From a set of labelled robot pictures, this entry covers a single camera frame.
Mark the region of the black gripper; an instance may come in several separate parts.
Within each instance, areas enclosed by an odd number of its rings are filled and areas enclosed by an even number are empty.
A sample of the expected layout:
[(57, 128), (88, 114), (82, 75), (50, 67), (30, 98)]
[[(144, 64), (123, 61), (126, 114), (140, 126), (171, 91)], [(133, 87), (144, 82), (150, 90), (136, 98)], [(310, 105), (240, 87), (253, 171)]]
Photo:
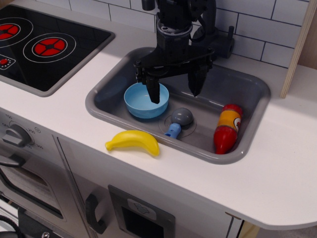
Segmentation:
[(159, 79), (166, 77), (187, 74), (191, 93), (194, 97), (200, 94), (212, 65), (214, 50), (191, 46), (192, 29), (191, 24), (182, 29), (158, 24), (156, 48), (135, 61), (136, 79), (146, 84), (152, 103), (160, 102)]

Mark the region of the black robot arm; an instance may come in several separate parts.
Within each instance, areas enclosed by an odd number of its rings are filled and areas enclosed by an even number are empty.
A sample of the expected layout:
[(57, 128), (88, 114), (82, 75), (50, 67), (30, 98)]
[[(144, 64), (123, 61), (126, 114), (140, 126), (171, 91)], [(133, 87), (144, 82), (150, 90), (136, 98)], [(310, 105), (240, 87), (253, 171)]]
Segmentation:
[(146, 86), (150, 100), (160, 102), (159, 79), (188, 75), (188, 86), (194, 96), (200, 94), (212, 67), (212, 48), (190, 45), (204, 36), (191, 38), (193, 22), (205, 23), (202, 14), (207, 10), (206, 0), (144, 0), (142, 8), (157, 13), (157, 46), (148, 55), (135, 61), (136, 79)]

